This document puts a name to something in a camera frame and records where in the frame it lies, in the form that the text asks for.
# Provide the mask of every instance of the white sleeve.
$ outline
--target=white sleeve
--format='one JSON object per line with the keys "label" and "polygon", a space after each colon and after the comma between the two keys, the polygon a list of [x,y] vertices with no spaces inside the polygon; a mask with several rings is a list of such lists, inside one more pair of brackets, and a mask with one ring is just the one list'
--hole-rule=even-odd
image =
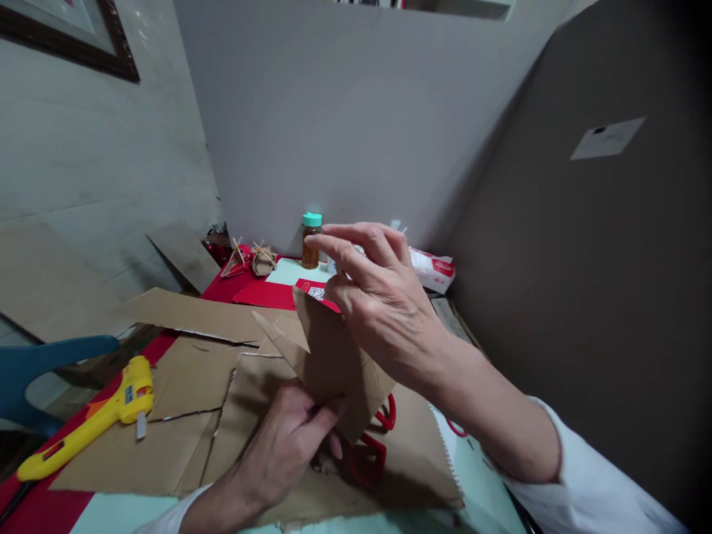
{"label": "white sleeve", "polygon": [[532,400],[547,411],[558,432],[558,484],[523,484],[500,474],[545,534],[689,532],[658,501],[561,422],[549,406],[537,398]]}
{"label": "white sleeve", "polygon": [[212,484],[192,492],[188,497],[184,498],[158,519],[154,519],[150,523],[138,527],[134,530],[133,534],[178,534],[183,516],[188,511],[190,505],[193,504],[193,501],[197,499],[198,495],[203,493],[211,485]]}

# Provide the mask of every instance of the table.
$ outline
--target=table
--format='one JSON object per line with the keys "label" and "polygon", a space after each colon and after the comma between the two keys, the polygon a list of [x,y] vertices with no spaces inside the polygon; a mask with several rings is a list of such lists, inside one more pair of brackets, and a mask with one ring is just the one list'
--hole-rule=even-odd
{"label": "table", "polygon": [[[297,278],[322,281],[324,271],[307,271],[292,263],[285,264],[270,281],[293,284]],[[201,298],[230,303],[232,297],[257,278],[251,271],[232,278],[220,276],[205,290]],[[178,332],[164,330],[143,352],[151,363],[156,363],[178,338]],[[120,376],[111,381],[95,401],[109,398],[119,387]],[[57,441],[84,422],[88,408],[71,418],[52,439]],[[499,476],[487,464],[479,444],[472,438],[457,438],[436,414],[446,446],[455,465],[465,492],[465,508],[457,512],[458,520],[470,531],[480,534],[524,534],[517,512]],[[91,492],[49,491],[56,475],[40,481],[22,504],[5,522],[2,532],[42,532],[52,534],[105,534],[130,533],[139,525],[161,515],[175,505],[174,497],[148,497],[145,495],[104,495]],[[10,477],[0,486],[0,507],[4,508],[19,486],[16,477]],[[453,512],[416,510],[388,512],[359,518],[335,518],[319,524],[308,525],[306,533],[374,533],[397,532],[451,532],[455,521]],[[276,525],[258,529],[260,534],[281,533]]]}

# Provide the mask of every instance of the yellow glue gun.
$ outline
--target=yellow glue gun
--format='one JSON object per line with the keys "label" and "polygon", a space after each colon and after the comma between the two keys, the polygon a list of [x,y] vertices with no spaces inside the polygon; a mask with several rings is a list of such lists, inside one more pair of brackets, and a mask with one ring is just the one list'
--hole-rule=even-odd
{"label": "yellow glue gun", "polygon": [[74,458],[88,444],[106,432],[114,423],[136,425],[138,439],[145,435],[146,414],[154,407],[151,393],[154,382],[151,379],[151,365],[144,356],[131,358],[122,371],[121,386],[113,397],[101,403],[78,429],[58,441],[49,449],[38,452],[25,460],[17,469],[21,481],[37,481],[48,477],[69,460]]}

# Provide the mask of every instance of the cardboard wall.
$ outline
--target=cardboard wall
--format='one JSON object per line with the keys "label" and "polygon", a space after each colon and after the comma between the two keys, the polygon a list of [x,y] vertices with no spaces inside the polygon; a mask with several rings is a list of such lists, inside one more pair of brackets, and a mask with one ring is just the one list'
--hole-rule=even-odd
{"label": "cardboard wall", "polygon": [[[710,50],[678,2],[560,29],[449,241],[498,368],[692,525],[712,435]],[[619,156],[583,133],[646,116]]]}
{"label": "cardboard wall", "polygon": [[177,0],[228,228],[301,255],[301,214],[400,219],[440,243],[452,204],[570,6],[507,22],[324,0]]}

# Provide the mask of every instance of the small bottle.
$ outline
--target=small bottle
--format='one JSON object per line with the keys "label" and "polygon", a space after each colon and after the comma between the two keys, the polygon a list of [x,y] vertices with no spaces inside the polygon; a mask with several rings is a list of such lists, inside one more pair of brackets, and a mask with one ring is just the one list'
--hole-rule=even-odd
{"label": "small bottle", "polygon": [[304,225],[304,232],[302,233],[302,267],[317,268],[319,266],[319,251],[315,248],[309,248],[304,239],[310,235],[321,234],[321,215],[307,211],[302,216],[302,224]]}

